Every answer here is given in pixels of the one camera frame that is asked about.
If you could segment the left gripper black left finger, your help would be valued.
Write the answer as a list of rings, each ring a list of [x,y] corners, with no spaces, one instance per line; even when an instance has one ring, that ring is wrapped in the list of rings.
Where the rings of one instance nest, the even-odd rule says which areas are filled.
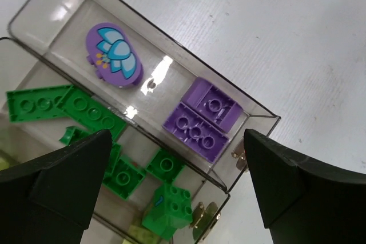
[[[1,243],[80,243],[112,148],[100,130],[1,171]]]

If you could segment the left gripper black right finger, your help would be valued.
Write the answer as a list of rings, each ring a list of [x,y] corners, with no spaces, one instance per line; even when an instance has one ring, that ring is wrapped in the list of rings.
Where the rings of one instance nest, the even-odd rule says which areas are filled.
[[[365,243],[365,174],[283,146],[254,129],[244,149],[273,243]]]

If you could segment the dark green square lego brick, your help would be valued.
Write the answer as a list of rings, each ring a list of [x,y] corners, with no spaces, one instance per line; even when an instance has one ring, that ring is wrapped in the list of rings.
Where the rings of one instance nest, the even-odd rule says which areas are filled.
[[[146,170],[126,155],[121,155],[110,176],[102,183],[114,194],[127,200],[146,177]]]

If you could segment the small green lego piece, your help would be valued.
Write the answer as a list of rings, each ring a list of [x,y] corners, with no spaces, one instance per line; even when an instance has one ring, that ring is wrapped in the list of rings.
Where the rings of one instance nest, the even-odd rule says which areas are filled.
[[[146,167],[146,171],[163,181],[172,184],[184,169],[185,164],[165,149],[159,149]]]

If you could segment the purple 2x4 base lego brick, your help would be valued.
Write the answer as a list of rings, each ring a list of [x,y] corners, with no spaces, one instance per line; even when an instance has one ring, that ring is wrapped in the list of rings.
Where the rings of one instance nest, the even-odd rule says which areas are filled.
[[[229,138],[180,102],[162,127],[209,163],[215,163]]]

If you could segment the purple curved lego brick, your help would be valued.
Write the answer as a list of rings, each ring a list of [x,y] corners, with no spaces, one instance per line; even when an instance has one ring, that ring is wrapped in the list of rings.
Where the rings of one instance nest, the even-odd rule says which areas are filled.
[[[181,102],[225,133],[231,130],[243,112],[234,99],[201,77],[194,80]]]

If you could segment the purple green flower lego figure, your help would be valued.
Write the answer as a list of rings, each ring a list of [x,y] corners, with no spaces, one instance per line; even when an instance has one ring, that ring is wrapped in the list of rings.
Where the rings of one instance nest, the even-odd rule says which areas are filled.
[[[86,35],[86,60],[96,68],[96,76],[115,87],[138,85],[143,77],[142,63],[128,37],[116,24],[93,26]]]

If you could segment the light green 2x3 lego brick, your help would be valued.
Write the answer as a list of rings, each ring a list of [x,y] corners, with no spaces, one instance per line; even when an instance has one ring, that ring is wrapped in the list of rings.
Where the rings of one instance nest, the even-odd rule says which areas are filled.
[[[129,227],[128,233],[140,243],[158,244],[161,242],[160,236],[138,225],[131,225]]]

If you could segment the green 2x4 lego brick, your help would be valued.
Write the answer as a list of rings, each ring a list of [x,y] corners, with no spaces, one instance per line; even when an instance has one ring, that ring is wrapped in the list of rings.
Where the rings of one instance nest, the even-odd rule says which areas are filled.
[[[30,122],[64,118],[56,107],[71,85],[48,86],[6,92],[10,122]]]

